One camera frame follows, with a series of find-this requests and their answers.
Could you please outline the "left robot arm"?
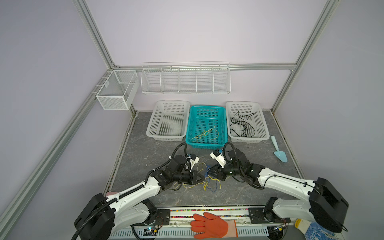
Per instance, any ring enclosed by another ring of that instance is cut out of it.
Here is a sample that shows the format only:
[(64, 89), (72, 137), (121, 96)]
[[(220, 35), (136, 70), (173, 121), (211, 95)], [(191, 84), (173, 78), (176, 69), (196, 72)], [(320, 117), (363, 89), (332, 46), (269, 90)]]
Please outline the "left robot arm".
[(122, 192), (109, 196), (102, 193), (94, 195), (74, 222), (73, 240), (106, 240), (116, 231), (128, 226), (153, 222), (157, 208), (149, 200), (159, 193), (172, 189), (172, 185), (197, 185), (205, 180), (197, 170), (199, 162), (195, 154), (187, 153), (187, 144), (183, 155), (172, 152), (162, 165), (150, 170), (145, 179)]

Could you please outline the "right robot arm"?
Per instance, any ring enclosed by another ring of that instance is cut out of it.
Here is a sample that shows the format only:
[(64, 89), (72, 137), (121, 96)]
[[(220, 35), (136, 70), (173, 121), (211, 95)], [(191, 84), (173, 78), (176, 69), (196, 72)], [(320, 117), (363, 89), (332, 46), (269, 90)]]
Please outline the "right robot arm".
[(216, 149), (211, 158), (217, 161), (208, 174), (220, 181), (238, 176), (240, 180), (254, 189), (273, 189), (291, 197), (284, 200), (271, 197), (263, 214), (269, 222), (283, 219), (302, 219), (313, 221), (333, 233), (346, 231), (345, 218), (349, 208), (348, 201), (326, 179), (306, 180), (273, 171), (260, 164), (251, 163), (239, 149)]

